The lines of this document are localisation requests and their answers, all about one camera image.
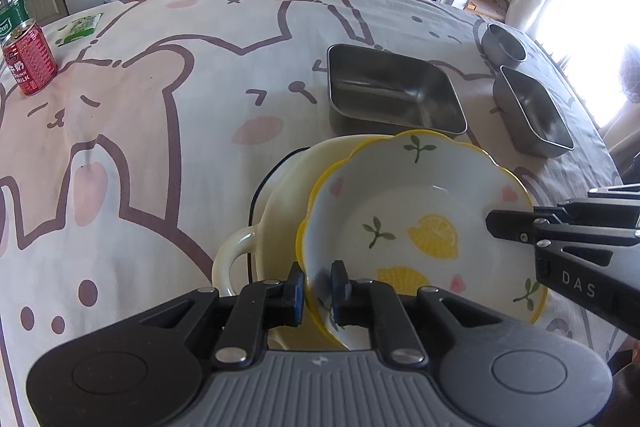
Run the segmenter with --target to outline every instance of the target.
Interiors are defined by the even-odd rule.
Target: can top
[[[2,41],[2,48],[4,49],[11,44],[15,44],[20,37],[23,36],[26,32],[28,32],[33,25],[36,23],[36,19],[29,19],[28,21],[23,22],[19,26],[16,26],[13,30],[9,32],[9,34]]]

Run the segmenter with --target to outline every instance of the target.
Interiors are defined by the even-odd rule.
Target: water bottle
[[[0,0],[0,42],[11,30],[28,19],[24,0]]]

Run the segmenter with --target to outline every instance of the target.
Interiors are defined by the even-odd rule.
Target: cartoon tablecloth
[[[588,115],[524,35],[522,70],[551,93],[575,150],[515,151],[477,15],[425,0],[126,0],[97,12],[94,36],[54,47],[60,74],[41,93],[0,78],[2,427],[36,425],[24,384],[44,352],[207,285],[267,172],[333,136],[325,57],[337,42],[443,68],[469,123],[461,139],[538,204],[620,183]],[[44,29],[52,45],[75,17]],[[553,293],[538,324],[606,358],[625,336]]]

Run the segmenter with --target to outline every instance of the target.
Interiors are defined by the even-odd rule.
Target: snack packet
[[[98,21],[102,16],[101,13],[96,15],[87,15],[86,17],[80,17],[73,21],[66,30],[65,37],[60,42],[59,46],[69,44],[69,42],[77,41],[82,37],[87,37],[95,33],[95,28],[98,25]]]

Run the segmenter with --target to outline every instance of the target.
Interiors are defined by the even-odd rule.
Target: lemon-patterned bowl
[[[366,349],[364,328],[331,316],[330,268],[376,279],[400,294],[434,285],[530,323],[546,288],[530,245],[496,239],[484,220],[495,208],[531,211],[522,184],[491,157],[442,134],[415,130],[364,142],[320,177],[296,238],[307,307],[321,330]]]

